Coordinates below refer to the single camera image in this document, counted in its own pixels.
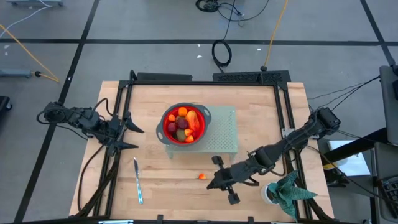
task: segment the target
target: gray floor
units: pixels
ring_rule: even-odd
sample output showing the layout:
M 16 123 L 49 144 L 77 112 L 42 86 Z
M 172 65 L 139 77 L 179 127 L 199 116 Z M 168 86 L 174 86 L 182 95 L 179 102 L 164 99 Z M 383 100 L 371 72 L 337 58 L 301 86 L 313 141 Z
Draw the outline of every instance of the gray floor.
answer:
M 64 1 L 65 7 L 39 12 L 14 26 L 11 32 L 18 38 L 79 39 L 93 0 Z M 385 40 L 397 41 L 398 2 L 367 2 Z M 227 21 L 217 13 L 198 11 L 194 3 L 195 0 L 101 0 L 88 38 L 222 38 Z M 263 1 L 237 0 L 238 8 L 247 17 L 263 4 Z M 247 21 L 244 27 L 232 23 L 227 39 L 269 40 L 282 5 L 282 1 L 270 0 L 265 12 Z M 34 9 L 12 7 L 0 1 L 0 23 L 7 26 Z M 291 0 L 275 39 L 377 41 L 359 0 Z M 77 44 L 26 44 L 26 47 L 61 79 L 61 84 L 41 78 L 0 80 L 0 95 L 10 96 L 14 103 L 0 130 L 0 223 L 12 222 L 15 217 L 47 131 L 46 126 L 36 122 L 35 116 L 49 101 L 58 100 Z M 267 45 L 231 45 L 231 48 L 233 60 L 226 72 L 259 70 L 266 57 Z M 398 47 L 389 49 L 398 60 Z M 220 59 L 226 58 L 226 52 L 218 50 Z M 289 70 L 292 80 L 304 82 L 308 97 L 312 97 L 365 82 L 376 77 L 379 66 L 386 64 L 380 46 L 275 45 L 269 69 Z M 42 70 L 17 44 L 0 44 L 0 67 Z M 218 72 L 211 57 L 211 45 L 85 44 L 65 104 L 93 105 L 103 80 L 127 78 L 130 69 L 189 73 L 194 80 L 211 80 L 212 74 Z M 316 107 L 332 99 L 331 96 L 311 100 L 310 104 Z M 362 136 L 384 127 L 379 82 L 357 91 L 335 112 L 343 122 L 341 130 L 349 133 Z M 337 134 L 331 138 L 347 139 Z M 73 133 L 56 130 L 25 221 L 68 215 L 84 147 L 85 142 Z M 347 222 L 369 218 L 367 198 L 336 189 L 330 193 L 336 218 Z

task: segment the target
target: knife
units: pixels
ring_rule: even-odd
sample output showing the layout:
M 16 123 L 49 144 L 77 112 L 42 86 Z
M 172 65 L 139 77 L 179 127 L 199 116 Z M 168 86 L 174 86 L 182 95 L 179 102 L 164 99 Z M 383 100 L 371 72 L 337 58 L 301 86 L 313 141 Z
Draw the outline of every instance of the knife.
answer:
M 136 170 L 136 183 L 137 183 L 137 192 L 138 192 L 138 202 L 140 204 L 143 204 L 144 201 L 142 199 L 141 187 L 139 185 L 139 178 L 138 178 L 138 174 L 139 174 L 138 162 L 137 162 L 137 159 L 135 157 L 134 157 L 134 168 Z

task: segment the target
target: wooden table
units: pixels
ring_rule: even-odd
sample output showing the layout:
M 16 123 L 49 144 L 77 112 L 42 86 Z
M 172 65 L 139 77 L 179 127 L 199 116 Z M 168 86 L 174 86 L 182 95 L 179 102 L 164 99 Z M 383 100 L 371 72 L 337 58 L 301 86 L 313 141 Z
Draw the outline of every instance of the wooden table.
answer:
M 295 124 L 296 127 L 301 127 L 309 116 L 304 85 L 288 84 Z M 118 82 L 103 82 L 99 93 L 99 99 L 109 99 L 111 111 L 117 90 Z M 280 98 L 284 120 L 288 126 L 282 91 Z M 273 144 L 281 139 L 273 87 L 134 85 L 129 110 L 134 123 L 145 133 L 128 131 L 125 134 L 124 141 L 139 146 L 139 149 L 128 149 L 121 153 L 111 218 L 155 220 L 158 214 L 163 214 L 165 220 L 245 221 L 248 216 L 253 216 L 255 221 L 292 221 L 278 205 L 264 203 L 260 195 L 263 185 L 278 181 L 280 177 L 271 173 L 263 176 L 254 175 L 253 177 L 260 182 L 259 187 L 234 185 L 241 202 L 230 205 L 228 193 L 218 189 L 206 189 L 214 171 L 217 170 L 210 155 L 176 154 L 172 160 L 167 157 L 165 146 L 156 137 L 155 127 L 164 111 L 180 102 L 236 107 L 239 152 L 235 161 L 246 159 L 246 151 Z M 106 119 L 110 119 L 104 104 L 97 111 Z M 310 145 L 317 146 L 315 141 L 310 141 Z M 99 147 L 97 140 L 88 141 L 81 168 Z M 103 154 L 104 151 L 96 156 L 86 170 L 81 194 L 83 205 L 98 186 Z M 307 188 L 318 194 L 315 200 L 327 215 L 333 217 L 320 156 L 312 150 L 303 150 L 301 156 Z M 137 199 L 133 157 L 137 158 L 140 167 L 143 205 L 140 205 Z M 228 161 L 228 157 L 225 157 L 224 162 L 227 166 Z M 282 172 L 281 160 L 277 162 L 274 170 Z M 198 180 L 201 173 L 206 174 L 208 180 Z M 102 213 L 106 202 L 104 198 Z M 302 203 L 299 203 L 299 206 L 304 217 Z M 70 209 L 70 214 L 76 213 L 77 187 Z

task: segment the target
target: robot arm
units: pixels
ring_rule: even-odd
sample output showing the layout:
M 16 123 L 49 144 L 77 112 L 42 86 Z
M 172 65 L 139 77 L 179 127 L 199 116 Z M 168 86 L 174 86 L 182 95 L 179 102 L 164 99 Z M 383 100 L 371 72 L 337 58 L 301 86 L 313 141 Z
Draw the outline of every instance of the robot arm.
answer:
M 254 174 L 265 175 L 275 167 L 284 152 L 291 149 L 303 149 L 308 144 L 311 136 L 331 135 L 340 127 L 340 120 L 329 108 L 320 108 L 312 112 L 308 121 L 300 129 L 293 131 L 288 136 L 273 145 L 261 146 L 248 153 L 248 159 L 223 167 L 221 157 L 214 156 L 213 162 L 219 165 L 220 169 L 214 173 L 214 179 L 207 186 L 207 189 L 221 189 L 229 192 L 230 204 L 240 202 L 238 195 L 233 191 L 232 185 L 242 183 L 250 186 L 258 186 L 259 182 L 251 176 Z
M 40 121 L 39 116 L 44 114 L 48 123 Z M 100 114 L 93 108 L 66 108 L 59 102 L 49 103 L 45 109 L 37 115 L 37 121 L 42 124 L 62 124 L 80 129 L 83 134 L 89 138 L 95 137 L 99 143 L 107 147 L 109 156 L 113 156 L 116 151 L 123 149 L 138 148 L 133 144 L 122 142 L 120 140 L 122 133 L 129 129 L 138 133 L 143 130 L 138 128 L 128 114 L 126 119 L 120 120 L 118 116 L 112 114 L 109 121 L 100 119 Z

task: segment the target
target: red colander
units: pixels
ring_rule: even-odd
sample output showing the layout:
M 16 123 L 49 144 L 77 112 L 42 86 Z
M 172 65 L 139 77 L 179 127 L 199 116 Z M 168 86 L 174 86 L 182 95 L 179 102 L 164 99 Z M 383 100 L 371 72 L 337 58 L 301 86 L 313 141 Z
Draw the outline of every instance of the red colander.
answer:
M 167 126 L 172 122 L 169 121 L 169 116 L 172 114 L 175 117 L 178 116 L 178 109 L 180 107 L 185 107 L 188 111 L 193 110 L 196 112 L 200 128 L 198 130 L 198 136 L 193 140 L 193 142 L 180 142 L 173 138 L 173 136 L 167 131 Z M 156 135 L 159 141 L 166 145 L 176 145 L 176 146 L 191 146 L 198 142 L 206 133 L 207 127 L 211 121 L 211 114 L 209 110 L 203 105 L 194 105 L 192 103 L 177 103 L 171 106 L 162 116 L 162 120 L 156 127 Z

